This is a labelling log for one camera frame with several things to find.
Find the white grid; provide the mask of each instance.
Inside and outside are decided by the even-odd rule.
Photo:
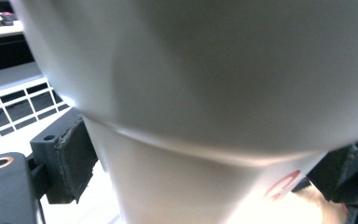
[[[35,86],[38,86],[38,85],[41,85],[41,84],[47,84],[48,87],[46,89],[36,91],[36,92],[31,93],[31,94],[28,93],[27,89],[35,87]],[[17,91],[23,91],[23,92],[25,92],[25,95],[22,96],[22,97],[13,99],[11,101],[8,101],[8,102],[3,102],[2,101],[1,97],[9,95],[11,93],[15,93]],[[46,107],[44,109],[41,109],[39,111],[35,111],[34,104],[33,104],[32,100],[31,100],[31,98],[36,97],[36,96],[41,95],[41,94],[46,93],[46,92],[49,92],[51,100],[53,102],[53,105],[51,105],[49,107]],[[21,102],[23,100],[28,101],[29,105],[31,106],[31,109],[32,109],[33,113],[31,115],[28,115],[26,117],[23,117],[21,119],[17,119],[15,121],[13,121],[11,116],[7,112],[6,107],[9,106],[9,105],[14,105],[14,104],[16,104],[18,102]],[[20,123],[26,121],[27,119],[32,119],[32,118],[35,118],[36,121],[39,121],[38,116],[43,114],[43,113],[45,113],[45,112],[48,112],[51,109],[55,109],[55,112],[58,113],[59,112],[58,107],[61,106],[61,105],[65,105],[65,102],[60,102],[60,103],[57,104],[57,102],[55,101],[55,98],[54,98],[53,88],[48,84],[48,80],[45,77],[41,77],[41,78],[33,80],[33,81],[25,82],[25,83],[22,83],[20,85],[1,90],[0,91],[0,109],[3,109],[4,113],[7,116],[9,124],[1,126],[0,127],[0,132],[5,130],[5,129],[7,129],[7,128],[10,128],[10,127],[13,128],[14,132],[16,132],[17,131],[17,128],[16,128],[17,124],[20,124]]]

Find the white table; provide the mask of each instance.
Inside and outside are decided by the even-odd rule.
[[[0,26],[0,37],[22,34],[22,23],[20,21],[13,21],[13,23],[12,26]]]

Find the white wire rack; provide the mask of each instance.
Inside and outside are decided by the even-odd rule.
[[[42,95],[45,99],[49,96],[49,103],[40,104],[39,102],[36,106],[35,99]],[[19,113],[16,112],[16,108],[13,109],[13,107],[21,107],[22,105],[27,108],[30,107],[32,112],[28,109],[29,113]],[[18,129],[38,122],[40,119],[55,114],[66,107],[68,106],[55,95],[45,77],[0,90],[0,116],[1,121],[5,121],[0,122],[0,136],[16,132]]]

